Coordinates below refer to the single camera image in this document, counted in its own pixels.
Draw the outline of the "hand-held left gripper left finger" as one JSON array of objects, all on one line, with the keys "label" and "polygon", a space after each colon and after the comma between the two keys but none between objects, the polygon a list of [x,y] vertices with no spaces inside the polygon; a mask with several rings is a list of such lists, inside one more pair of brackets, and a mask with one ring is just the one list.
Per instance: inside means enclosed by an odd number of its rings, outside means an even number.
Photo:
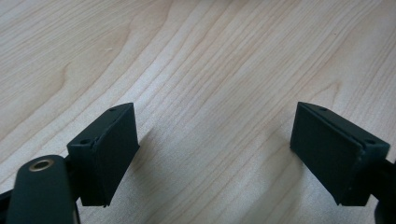
[{"label": "hand-held left gripper left finger", "polygon": [[108,206],[138,151],[134,104],[109,108],[67,144],[84,206]]}]

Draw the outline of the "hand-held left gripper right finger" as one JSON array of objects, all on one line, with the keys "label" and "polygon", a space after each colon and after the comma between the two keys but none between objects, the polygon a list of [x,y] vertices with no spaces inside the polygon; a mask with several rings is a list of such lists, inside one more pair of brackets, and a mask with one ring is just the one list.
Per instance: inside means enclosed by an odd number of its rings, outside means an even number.
[{"label": "hand-held left gripper right finger", "polygon": [[290,149],[336,203],[390,205],[389,143],[319,105],[297,104]]}]

